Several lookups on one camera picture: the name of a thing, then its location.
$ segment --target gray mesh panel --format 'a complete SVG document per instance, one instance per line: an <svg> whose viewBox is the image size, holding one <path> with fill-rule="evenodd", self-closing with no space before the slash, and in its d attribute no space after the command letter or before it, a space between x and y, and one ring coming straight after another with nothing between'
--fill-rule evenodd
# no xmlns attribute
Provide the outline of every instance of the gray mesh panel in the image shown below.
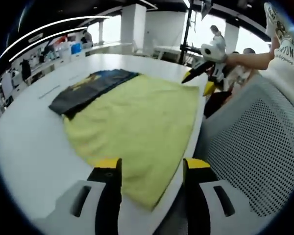
<svg viewBox="0 0 294 235"><path fill-rule="evenodd" d="M253 101L210 138L208 162L219 179L239 188L252 210L265 216L277 213L294 188L294 108L267 81L253 80L252 92L245 93Z"/></svg>

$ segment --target person's arm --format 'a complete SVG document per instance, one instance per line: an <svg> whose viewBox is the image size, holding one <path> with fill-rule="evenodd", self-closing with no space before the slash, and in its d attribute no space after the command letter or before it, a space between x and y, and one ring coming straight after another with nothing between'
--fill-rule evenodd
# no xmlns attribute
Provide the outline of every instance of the person's arm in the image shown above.
<svg viewBox="0 0 294 235"><path fill-rule="evenodd" d="M270 52L263 54L230 54L226 59L226 64L232 66L241 65L255 70L266 70L269 62L274 58L274 50L279 47L277 37L273 37Z"/></svg>

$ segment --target window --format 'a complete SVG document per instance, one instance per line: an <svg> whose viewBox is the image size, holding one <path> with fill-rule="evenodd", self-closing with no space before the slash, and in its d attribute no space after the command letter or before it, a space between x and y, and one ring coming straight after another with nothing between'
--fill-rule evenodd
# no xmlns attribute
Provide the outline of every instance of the window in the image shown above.
<svg viewBox="0 0 294 235"><path fill-rule="evenodd" d="M121 15L103 21L102 39L105 42L121 40Z"/></svg>
<svg viewBox="0 0 294 235"><path fill-rule="evenodd" d="M240 27L236 51L242 53L247 47L252 48L256 53L267 53L270 51L268 42L260 39L247 29Z"/></svg>
<svg viewBox="0 0 294 235"><path fill-rule="evenodd" d="M88 26L87 31L92 35L93 43L99 42L99 23Z"/></svg>
<svg viewBox="0 0 294 235"><path fill-rule="evenodd" d="M183 38L186 30L186 21L187 13L185 14L184 29L183 29ZM187 44L193 45L194 47L201 48L201 45L204 43L210 43L213 39L213 34L210 30L210 26L215 25L218 27L221 34L224 36L225 33L225 20L216 16L207 15L203 20L201 20L201 13L192 11L191 15L191 27L189 29Z"/></svg>

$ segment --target blue container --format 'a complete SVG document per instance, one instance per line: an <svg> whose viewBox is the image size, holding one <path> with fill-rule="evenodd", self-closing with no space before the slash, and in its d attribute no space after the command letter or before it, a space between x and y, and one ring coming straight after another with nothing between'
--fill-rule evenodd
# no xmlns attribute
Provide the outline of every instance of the blue container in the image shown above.
<svg viewBox="0 0 294 235"><path fill-rule="evenodd" d="M76 53L80 53L82 51L82 44L81 43L76 43L71 46L71 53L72 55Z"/></svg>

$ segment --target white t-shirt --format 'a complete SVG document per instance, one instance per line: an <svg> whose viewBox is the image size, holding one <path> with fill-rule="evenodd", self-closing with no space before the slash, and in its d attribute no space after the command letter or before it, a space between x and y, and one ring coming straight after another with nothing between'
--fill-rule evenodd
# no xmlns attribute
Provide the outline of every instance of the white t-shirt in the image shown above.
<svg viewBox="0 0 294 235"><path fill-rule="evenodd" d="M264 77L270 76L294 76L294 40L290 37L283 23L283 17L270 4L265 3L267 17L266 34L270 37L276 36L280 48L274 51L274 59L270 61L266 71L259 71Z"/></svg>
<svg viewBox="0 0 294 235"><path fill-rule="evenodd" d="M233 85L232 94L236 94L249 78L250 73L251 70L247 70L243 66L236 66L225 79L227 83L225 89L227 90L231 85Z"/></svg>
<svg viewBox="0 0 294 235"><path fill-rule="evenodd" d="M219 48L219 50L224 51L225 53L226 44L225 44L225 39L221 35L221 33L219 33L219 35L214 36L210 44L216 45Z"/></svg>

